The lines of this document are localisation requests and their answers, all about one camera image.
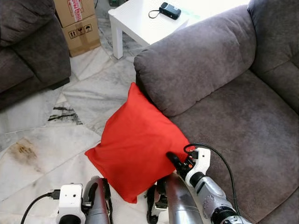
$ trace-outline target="marble floor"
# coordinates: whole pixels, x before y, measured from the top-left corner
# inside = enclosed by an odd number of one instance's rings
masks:
[[[71,58],[70,83],[0,111],[0,224],[19,224],[30,202],[51,189],[102,176],[84,152],[100,142],[107,119],[126,101],[133,59],[115,60],[101,46]],[[114,223],[147,223],[144,194],[129,204],[111,192]],[[57,209],[58,201],[43,199],[26,223],[54,224]],[[159,223],[168,223],[167,212]]]

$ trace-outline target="gray sofa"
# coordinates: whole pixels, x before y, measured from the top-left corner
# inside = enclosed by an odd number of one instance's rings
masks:
[[[70,75],[53,0],[0,0],[0,109]]]
[[[252,0],[151,45],[134,65],[137,85],[189,141],[228,160],[242,215],[299,223],[298,0]],[[207,174],[232,201],[214,154]]]

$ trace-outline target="sofa armrest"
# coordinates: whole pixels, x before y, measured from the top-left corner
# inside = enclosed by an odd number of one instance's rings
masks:
[[[53,0],[0,0],[0,46],[19,42],[49,22]]]
[[[256,35],[247,6],[177,31],[134,60],[136,82],[166,116],[180,114],[252,64]]]
[[[11,48],[27,63],[44,87],[71,75],[67,43],[56,16]]]

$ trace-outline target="pillow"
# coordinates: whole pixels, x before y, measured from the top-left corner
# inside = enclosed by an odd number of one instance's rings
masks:
[[[174,171],[166,153],[171,150],[184,161],[187,144],[179,128],[132,83],[126,103],[107,121],[101,143],[85,155],[125,201],[136,203],[139,194]]]

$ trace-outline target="black cable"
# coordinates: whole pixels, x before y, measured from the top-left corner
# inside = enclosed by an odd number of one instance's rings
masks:
[[[113,224],[113,219],[112,219],[113,208],[112,208],[111,198],[109,198],[108,203],[109,203],[109,211],[110,211],[110,213],[109,213],[109,220],[110,220],[110,224]]]
[[[159,12],[155,17],[151,17],[150,16],[150,13],[151,12]],[[159,14],[160,14],[161,12],[159,11],[159,10],[151,10],[151,11],[149,11],[149,17],[151,18],[151,19],[154,19],[154,18],[156,18]]]
[[[25,211],[25,213],[24,213],[24,215],[23,215],[23,218],[22,218],[22,220],[21,220],[21,224],[24,224],[24,222],[25,222],[25,218],[26,218],[26,216],[27,216],[29,210],[31,209],[32,205],[33,205],[35,202],[37,202],[38,200],[40,200],[40,199],[42,199],[42,198],[44,198],[44,197],[51,197],[51,194],[52,194],[52,192],[47,193],[47,194],[44,194],[44,195],[41,195],[41,196],[37,197],[36,199],[34,199],[33,202],[31,202],[31,204],[27,207],[27,209],[26,209],[26,211]]]
[[[97,7],[97,5],[98,5],[98,2],[99,2],[99,0],[97,0],[97,2],[95,3],[95,6],[94,6],[94,8],[96,8],[96,7]]]
[[[225,164],[226,167],[228,168],[228,172],[229,172],[229,175],[230,175],[230,180],[231,180],[231,182],[232,182],[232,189],[233,189],[233,197],[234,197],[234,206],[235,206],[235,210],[236,210],[238,216],[241,216],[241,215],[240,215],[240,211],[239,211],[238,201],[237,201],[237,194],[236,194],[236,191],[235,191],[235,181],[234,181],[234,177],[233,177],[232,170],[230,169],[230,166],[229,166],[228,162],[225,160],[225,158],[223,157],[223,155],[222,155],[220,152],[218,152],[218,151],[217,151],[216,149],[214,149],[213,147],[211,147],[211,146],[209,146],[209,145],[206,145],[206,144],[203,144],[203,143],[192,143],[192,144],[186,145],[186,146],[184,147],[184,152],[190,155],[190,152],[188,152],[186,149],[187,149],[188,147],[191,147],[191,146],[201,146],[201,147],[210,149],[210,150],[212,150],[213,152],[215,152],[215,153],[222,159],[222,161],[224,162],[224,164]]]

